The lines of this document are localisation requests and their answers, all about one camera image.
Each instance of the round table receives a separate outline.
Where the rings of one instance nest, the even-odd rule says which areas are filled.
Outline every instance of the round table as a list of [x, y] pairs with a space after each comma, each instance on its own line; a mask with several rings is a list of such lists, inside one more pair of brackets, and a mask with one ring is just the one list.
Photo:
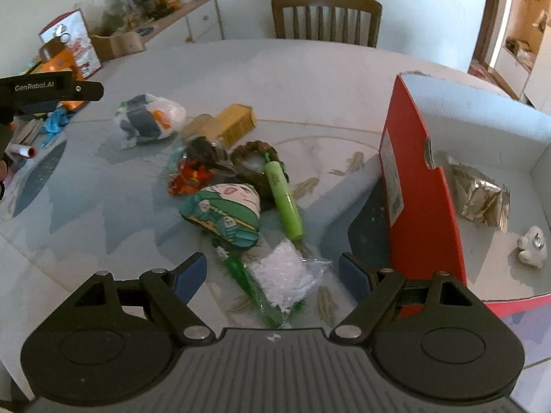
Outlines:
[[[393, 82], [412, 71], [505, 96], [457, 70], [337, 43], [191, 44], [106, 64], [94, 76], [105, 86], [103, 99], [73, 118], [49, 155], [16, 174], [0, 204], [0, 360], [14, 380], [31, 395], [19, 363], [24, 340], [97, 270], [134, 279], [154, 267], [172, 269], [202, 251], [209, 274], [189, 306], [216, 333], [261, 326], [250, 314], [225, 312], [239, 289], [214, 264], [208, 236], [181, 219], [181, 200], [166, 192], [164, 167], [174, 140], [120, 149], [112, 118], [123, 100], [152, 93], [182, 104], [190, 118], [216, 115], [232, 103], [252, 106], [258, 124], [242, 142], [260, 139], [276, 147], [290, 184], [302, 184], [297, 203], [309, 252], [335, 260], [348, 244], [345, 227], [330, 227], [352, 220], [346, 213], [365, 200], [379, 177], [377, 150]], [[360, 157], [360, 166], [347, 172], [352, 157]], [[29, 177], [39, 163], [46, 169]], [[284, 238], [278, 222], [276, 210], [262, 218], [261, 233], [271, 246]], [[323, 283], [340, 321], [353, 300], [331, 273]], [[328, 329], [310, 304], [293, 325]]]

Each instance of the red box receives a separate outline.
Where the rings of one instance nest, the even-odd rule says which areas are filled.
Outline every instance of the red box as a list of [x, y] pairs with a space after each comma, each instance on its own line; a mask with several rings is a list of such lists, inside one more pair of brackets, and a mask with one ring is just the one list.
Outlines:
[[[551, 240], [551, 117], [517, 101], [417, 74], [396, 78], [380, 146], [391, 259], [408, 278], [444, 270], [498, 316], [551, 304], [551, 259], [518, 259], [532, 225]], [[509, 230], [458, 218], [444, 154], [511, 188]]]

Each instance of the white stuffed toy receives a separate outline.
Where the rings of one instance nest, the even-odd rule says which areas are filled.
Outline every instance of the white stuffed toy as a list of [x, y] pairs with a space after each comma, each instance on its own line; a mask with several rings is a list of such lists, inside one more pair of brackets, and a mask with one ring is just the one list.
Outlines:
[[519, 253], [521, 262], [538, 269], [543, 268], [547, 260], [547, 244], [541, 228], [531, 227], [524, 236], [519, 238], [517, 246], [522, 250]]

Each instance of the red toy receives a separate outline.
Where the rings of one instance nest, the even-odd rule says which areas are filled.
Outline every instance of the red toy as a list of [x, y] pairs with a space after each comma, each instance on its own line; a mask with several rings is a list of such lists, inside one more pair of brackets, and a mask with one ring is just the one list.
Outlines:
[[205, 183], [214, 175], [205, 169], [203, 165], [197, 165], [196, 161], [186, 160], [180, 164], [180, 173], [170, 180], [169, 194], [195, 194], [205, 186]]

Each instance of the black handheld device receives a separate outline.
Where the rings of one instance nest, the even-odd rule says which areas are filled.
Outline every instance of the black handheld device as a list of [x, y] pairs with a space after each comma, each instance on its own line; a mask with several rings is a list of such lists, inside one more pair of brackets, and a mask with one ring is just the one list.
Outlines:
[[76, 81], [72, 71], [55, 71], [0, 79], [0, 156], [12, 139], [8, 127], [16, 116], [52, 112], [62, 100], [100, 100], [100, 82]]

